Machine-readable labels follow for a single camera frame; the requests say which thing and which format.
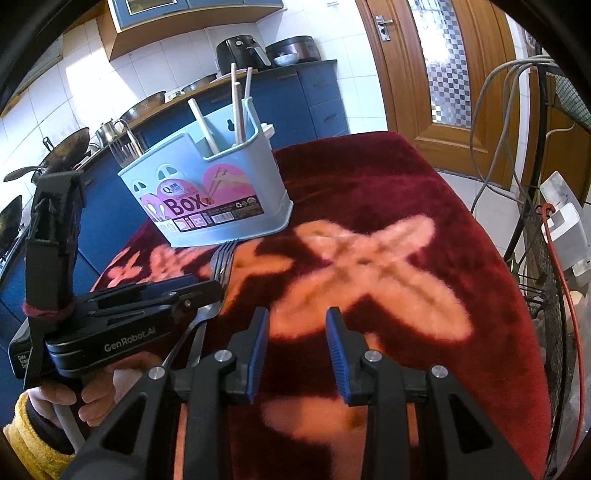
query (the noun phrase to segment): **human hand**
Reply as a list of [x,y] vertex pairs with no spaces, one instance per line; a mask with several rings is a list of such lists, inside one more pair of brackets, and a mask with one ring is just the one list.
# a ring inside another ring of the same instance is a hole
[[[76,403],[76,394],[71,389],[52,380],[45,380],[40,387],[32,388],[27,393],[37,413],[59,428],[62,426],[53,405],[70,406]],[[82,389],[85,405],[78,411],[80,419],[90,427],[98,426],[113,410],[115,394],[113,372],[99,371]]]
[[[161,359],[148,352],[127,357],[99,371],[94,379],[82,389],[82,400],[86,403],[78,414],[90,427],[96,427],[115,408],[121,398],[135,385],[144,372],[160,365]],[[45,380],[40,387],[27,391],[31,405],[42,417],[61,428],[53,405],[73,405],[76,394],[67,386]]]

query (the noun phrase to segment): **cabinet drawer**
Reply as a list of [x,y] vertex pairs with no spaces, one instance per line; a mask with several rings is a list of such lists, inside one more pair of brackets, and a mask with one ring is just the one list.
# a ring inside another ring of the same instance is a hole
[[310,108],[318,138],[336,137],[347,130],[347,118],[340,98]]
[[298,75],[310,106],[332,100],[340,95],[332,64],[302,68],[298,71]]

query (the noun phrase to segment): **wooden door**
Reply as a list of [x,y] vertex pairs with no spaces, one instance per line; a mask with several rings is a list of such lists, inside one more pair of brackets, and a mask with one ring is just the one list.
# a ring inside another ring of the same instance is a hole
[[[470,160],[470,114],[486,76],[515,59],[505,14],[488,0],[357,0],[372,46],[388,128],[403,135],[431,164],[476,176]],[[375,17],[393,20],[384,41]],[[475,125],[475,158],[484,175],[502,131],[502,81],[492,83]],[[519,102],[509,138],[515,154]],[[511,185],[501,155],[493,181]]]

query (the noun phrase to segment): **light blue utensil holder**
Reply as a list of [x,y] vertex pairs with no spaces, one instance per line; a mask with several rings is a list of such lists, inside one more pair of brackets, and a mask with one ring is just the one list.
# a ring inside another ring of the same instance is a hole
[[151,147],[119,172],[172,247],[216,245],[283,230],[293,202],[252,98],[242,101],[246,141],[234,144],[232,105],[205,117],[220,153],[197,122]]

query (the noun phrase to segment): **red blanket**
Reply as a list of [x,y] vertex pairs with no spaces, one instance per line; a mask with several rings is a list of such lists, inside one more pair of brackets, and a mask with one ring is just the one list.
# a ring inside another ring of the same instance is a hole
[[[400,364],[448,367],[540,478],[550,428],[540,350],[515,281],[462,201],[394,133],[275,154],[295,203],[291,222],[239,246],[205,342],[205,354],[221,348],[256,306],[271,311],[258,400],[230,413],[235,478],[360,478],[366,410],[337,395],[330,306]],[[98,287],[209,278],[211,251],[171,249],[148,221]]]

